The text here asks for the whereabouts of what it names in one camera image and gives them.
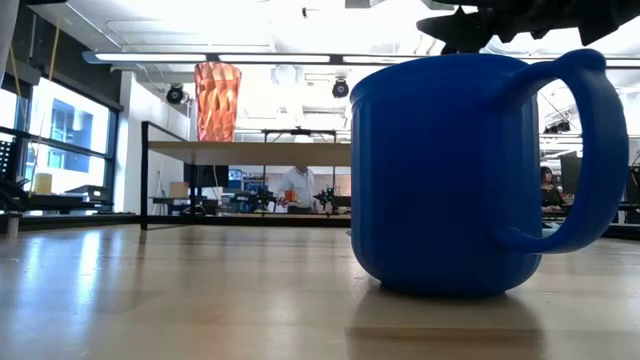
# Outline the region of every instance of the pillar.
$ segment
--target pillar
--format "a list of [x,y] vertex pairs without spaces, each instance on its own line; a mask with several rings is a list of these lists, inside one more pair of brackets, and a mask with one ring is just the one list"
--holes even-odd
[[9,59],[9,47],[11,47],[13,40],[19,4],[20,0],[0,1],[0,84],[4,80],[4,72]]

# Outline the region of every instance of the dark hair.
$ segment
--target dark hair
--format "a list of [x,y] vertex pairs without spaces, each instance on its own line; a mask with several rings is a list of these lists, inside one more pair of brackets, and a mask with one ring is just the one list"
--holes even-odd
[[547,174],[553,175],[553,171],[551,171],[551,169],[546,166],[540,167],[540,183],[544,184],[544,177]]

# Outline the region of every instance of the computer monitor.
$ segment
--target computer monitor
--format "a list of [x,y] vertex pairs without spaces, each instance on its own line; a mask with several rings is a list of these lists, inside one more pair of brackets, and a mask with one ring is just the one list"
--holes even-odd
[[560,167],[562,168],[562,192],[576,194],[580,182],[582,159],[571,155],[561,156]]
[[[197,165],[198,187],[229,187],[229,166],[228,165]],[[184,164],[184,181],[191,184],[191,165]]]

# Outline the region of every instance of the man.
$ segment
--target man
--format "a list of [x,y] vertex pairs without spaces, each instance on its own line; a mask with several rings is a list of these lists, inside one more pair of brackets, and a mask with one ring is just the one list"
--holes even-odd
[[[315,213],[315,200],[313,199],[313,173],[304,165],[296,165],[291,170],[282,174],[282,183],[278,190],[278,200],[281,204],[288,204],[289,214],[313,214]],[[295,201],[285,199],[285,193],[293,191]]]

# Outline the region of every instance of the mug handle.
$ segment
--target mug handle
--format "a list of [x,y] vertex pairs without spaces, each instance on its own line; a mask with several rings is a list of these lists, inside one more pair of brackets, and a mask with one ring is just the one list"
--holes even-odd
[[514,227],[499,229],[496,238],[507,248],[526,253],[577,250],[597,240],[618,211],[627,183],[629,139],[622,103],[605,70],[602,54],[576,50],[557,60],[525,67],[494,94],[494,108],[513,111],[544,85],[560,79],[574,95],[582,124],[580,186],[569,216],[546,238]]

